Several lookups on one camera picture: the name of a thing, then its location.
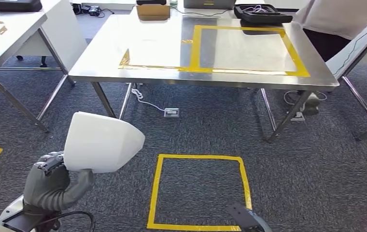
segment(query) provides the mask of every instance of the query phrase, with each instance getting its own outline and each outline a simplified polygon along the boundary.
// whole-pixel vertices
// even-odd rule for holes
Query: wire
[[[152,103],[149,103],[149,102],[146,102],[146,101],[142,101],[142,99],[144,98],[144,96],[143,96],[143,95],[142,95],[142,93],[141,93],[139,90],[137,90],[136,88],[131,89],[131,93],[133,93],[133,94],[135,94],[135,96],[137,96],[137,100],[138,100],[139,102],[141,102],[141,103],[145,103],[145,104],[148,104],[148,105],[151,105],[151,106],[155,107],[156,109],[158,109],[158,110],[160,110],[160,111],[163,111],[163,112],[165,112],[165,111],[166,111],[166,110],[163,110],[163,109],[159,108],[158,106],[156,106],[156,105],[154,105],[154,104],[152,104]]]
[[[51,221],[54,221],[54,220],[57,220],[57,219],[60,219],[60,218],[64,218],[64,217],[67,217],[67,216],[70,216],[70,215],[74,215],[74,214],[84,214],[84,215],[87,215],[90,218],[90,221],[91,221],[91,226],[90,226],[89,232],[93,232],[95,230],[95,218],[94,218],[94,215],[92,215],[90,212],[87,212],[87,211],[72,211],[72,212],[69,212],[69,213],[60,214],[57,217],[54,217],[54,218],[48,219],[46,221],[40,222],[37,226],[40,226],[40,225],[43,225],[45,223],[48,223],[48,222],[51,222]]]
[[[104,10],[101,10],[101,11],[105,11],[105,10],[107,10],[107,11],[111,12],[111,14],[112,14],[112,15],[114,15],[114,14],[115,14],[115,13],[114,13],[114,11],[112,11],[112,10],[110,10],[110,9],[108,9],[108,8],[105,8]]]
[[[364,36],[366,36],[367,35],[367,33],[365,33],[364,35],[362,35],[360,38],[358,38],[356,41],[355,41],[355,43],[354,43],[354,46],[353,46],[353,50],[349,53],[349,55],[348,55],[348,57],[347,57],[347,59],[343,62],[343,65],[339,68],[339,69],[337,69],[337,71],[335,72],[335,73],[333,73],[333,75],[336,75],[345,65],[346,65],[346,62],[350,59],[350,56],[351,56],[351,54],[355,51],[355,46],[357,45],[357,42],[360,40],[360,39],[362,39]]]
[[[231,11],[232,9],[229,9],[229,10],[224,10],[223,12],[221,12],[221,13],[215,13],[215,14],[201,14],[201,13],[195,13],[195,12],[181,12],[180,10],[178,10],[176,7],[174,7],[174,6],[170,6],[171,8],[173,8],[173,9],[175,9],[176,11],[178,11],[179,13],[181,13],[181,14],[196,14],[196,15],[203,15],[203,16],[207,16],[207,17],[211,17],[211,16],[215,16],[215,15],[222,15],[222,14],[224,14],[225,12],[227,12],[227,11]]]
[[[103,14],[103,16],[102,16],[102,17],[100,17],[100,16],[98,15],[98,16],[97,16],[98,18],[104,18],[104,17],[105,17],[105,13],[104,13],[103,11],[100,11],[100,12],[99,12],[99,14],[101,14],[101,13]]]
[[[266,9],[263,9],[261,5],[257,5],[257,6],[251,6],[251,7],[248,7],[242,11],[248,11],[249,9],[252,10],[252,12],[269,12],[268,10]]]
[[[325,101],[325,100],[327,100],[327,95],[325,95],[324,93],[322,93],[322,92],[320,92],[320,91],[316,91],[316,92],[324,96],[324,98],[323,98],[323,99],[319,99],[319,101]],[[287,91],[287,92],[283,95],[283,100],[284,100],[288,105],[295,105],[293,102],[290,102],[290,101],[288,101],[288,100],[287,100],[287,98],[290,98],[291,100],[293,100],[291,97],[289,97],[289,94],[290,94],[290,93],[296,93],[296,94],[298,94],[298,93],[299,93],[299,91],[297,91],[297,90],[290,90],[290,91]]]

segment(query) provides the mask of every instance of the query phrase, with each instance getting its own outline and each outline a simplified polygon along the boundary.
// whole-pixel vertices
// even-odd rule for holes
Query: metal frame
[[[307,101],[307,99],[309,98],[310,94],[312,93],[312,91],[304,91],[301,95],[300,98],[297,100],[296,104],[294,104],[289,112],[287,113],[287,115],[283,118],[283,120],[276,125],[276,120],[274,118],[273,112],[270,109],[270,105],[269,105],[269,101],[268,101],[268,97],[266,95],[266,91],[264,88],[260,89],[260,92],[262,93],[263,96],[263,100],[265,102],[266,105],[266,109],[268,111],[268,116],[270,119],[270,123],[272,125],[273,128],[273,133],[272,135],[267,139],[267,141],[269,143],[272,143],[273,141],[276,140],[276,138],[280,135],[280,132],[282,132],[284,130],[284,128],[287,126],[287,124],[290,123],[290,120],[296,116],[296,113],[298,111],[300,111],[300,108],[303,106],[303,104]]]
[[[98,98],[100,99],[102,105],[104,106],[105,110],[107,111],[108,116],[113,117],[113,118],[118,118],[118,119],[122,120],[124,118],[125,111],[127,109],[129,96],[131,95],[131,90],[133,88],[136,88],[137,84],[136,83],[128,83],[127,91],[125,93],[124,100],[122,101],[122,106],[121,106],[121,111],[120,111],[120,116],[119,117],[117,117],[116,114],[114,113],[114,110],[111,107],[110,102],[108,101],[108,98],[104,93],[104,90],[102,90],[101,84],[99,82],[91,82],[91,84],[93,85],[94,90],[97,93]]]
[[[360,103],[360,105],[364,108],[364,110],[367,112],[367,102],[364,100],[364,98],[360,95],[360,93],[357,91],[355,86],[352,84],[352,82],[349,80],[347,75],[353,70],[353,68],[361,61],[361,59],[367,54],[367,47],[358,55],[356,59],[348,66],[348,68],[342,73],[342,75],[339,77],[339,81],[343,81],[347,84],[350,91],[353,93],[357,101]],[[367,131],[361,134],[359,137],[357,137],[357,140],[363,140],[367,138]]]
[[[104,106],[105,110],[107,111],[108,115],[110,117],[113,117],[113,118],[118,118],[116,116],[116,114],[114,113],[114,111],[113,111],[113,109],[110,105],[110,102],[108,101],[107,96],[105,95],[104,91],[102,90],[102,87],[101,87],[100,83],[99,82],[91,82],[91,84],[93,85],[94,90],[97,93],[99,99],[101,100],[101,103]],[[128,105],[129,96],[131,95],[131,90],[133,88],[136,88],[136,87],[137,87],[136,83],[129,83],[128,84],[127,92],[125,93],[125,97],[124,97],[124,100],[122,102],[122,107],[121,107],[121,111],[120,111],[120,116],[119,116],[118,119],[122,120],[124,118],[125,111],[126,111],[127,105]],[[263,100],[265,102],[266,109],[268,111],[268,117],[269,117],[270,123],[271,123],[272,128],[273,128],[273,133],[269,138],[267,138],[267,141],[269,143],[272,143],[273,141],[276,140],[276,138],[284,130],[284,128],[287,126],[287,124],[290,123],[290,120],[296,115],[296,113],[300,110],[300,108],[303,106],[303,104],[307,101],[307,99],[309,98],[312,91],[309,91],[309,90],[304,91],[303,94],[300,96],[300,98],[297,100],[296,104],[293,105],[290,108],[287,115],[283,118],[283,120],[278,125],[276,125],[276,120],[274,118],[272,110],[270,109],[270,104],[268,102],[268,97],[266,95],[265,89],[261,88],[260,91],[262,93]]]
[[[0,92],[6,96],[6,98],[18,109],[20,110],[28,119],[30,119],[35,125],[37,125],[43,132],[48,132],[47,127],[41,122],[41,119],[43,118],[45,112],[50,107],[51,103],[53,102],[54,98],[56,97],[57,93],[60,91],[61,87],[63,86],[65,80],[67,80],[71,86],[73,87],[75,85],[75,82],[68,77],[68,70],[61,61],[60,57],[57,55],[57,52],[55,49],[51,46],[50,41],[46,37],[44,31],[42,28],[38,29],[38,33],[40,34],[41,38],[43,39],[45,45],[47,46],[48,50],[50,51],[51,55],[56,60],[57,64],[60,68],[7,68],[7,67],[1,67],[0,71],[62,71],[64,73],[63,77],[57,84],[56,88],[48,98],[47,102],[44,104],[43,108],[39,112],[37,116],[33,115],[32,112],[30,112],[12,93],[10,93],[6,87],[3,86],[2,83],[0,83]]]

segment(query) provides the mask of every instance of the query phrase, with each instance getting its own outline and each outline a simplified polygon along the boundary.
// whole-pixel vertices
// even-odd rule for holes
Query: gray carpet
[[[38,57],[10,59],[6,66],[39,65]],[[53,66],[52,60],[47,63]],[[349,75],[367,100],[367,66]],[[0,80],[37,113],[61,78],[59,72],[0,72]],[[103,84],[119,109],[127,86]],[[94,189],[71,210],[97,218],[97,231],[157,231],[146,228],[157,156],[213,154],[242,157],[254,210],[275,232],[367,231],[367,140],[354,136],[367,128],[367,115],[346,86],[321,104],[318,116],[294,123],[273,144],[260,94],[245,88],[144,85],[144,99],[179,107],[180,118],[131,97],[124,120],[146,135],[143,150],[118,172],[97,174]],[[287,107],[281,90],[268,91],[277,119]],[[0,94],[0,213],[22,194],[26,175],[41,155],[62,150],[74,112],[105,115],[89,83],[66,83],[41,133]],[[225,207],[244,203],[238,165],[226,160],[165,160],[156,223],[234,224]],[[83,217],[66,218],[63,231],[86,231]]]

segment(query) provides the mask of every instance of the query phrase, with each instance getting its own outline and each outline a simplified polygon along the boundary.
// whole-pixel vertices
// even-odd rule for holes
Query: white cable
[[[251,9],[252,12],[268,12],[268,10],[263,9],[261,5],[251,6],[251,7],[248,7],[246,9],[243,9],[243,11],[247,11],[249,9]]]
[[[135,96],[137,96],[137,100],[138,100],[139,102],[141,102],[141,103],[145,103],[145,104],[148,104],[148,105],[151,105],[151,106],[155,107],[156,109],[158,109],[158,110],[160,110],[160,111],[165,112],[165,110],[163,110],[163,109],[159,108],[158,106],[156,106],[156,105],[154,105],[154,104],[151,104],[151,103],[146,102],[146,101],[142,101],[141,99],[143,99],[143,98],[144,98],[144,96],[143,96],[143,95],[142,95],[142,93],[141,93],[139,90],[137,90],[136,88],[131,89],[131,93],[133,93],[133,94],[135,94]]]
[[[317,93],[320,93],[321,95],[324,96],[323,99],[319,99],[319,101],[325,101],[327,100],[327,95],[325,95],[324,93],[320,92],[320,91],[316,91]],[[290,90],[290,91],[287,91],[284,95],[283,95],[283,100],[288,104],[288,105],[294,105],[293,102],[289,102],[287,99],[286,99],[286,96],[287,94],[289,93],[297,93],[298,94],[298,91],[297,90]]]

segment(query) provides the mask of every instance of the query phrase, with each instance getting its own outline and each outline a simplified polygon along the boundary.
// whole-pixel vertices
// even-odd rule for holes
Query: table top
[[[333,90],[339,85],[298,24],[111,15],[70,76],[89,82]]]
[[[0,67],[46,19],[42,12],[0,14]]]

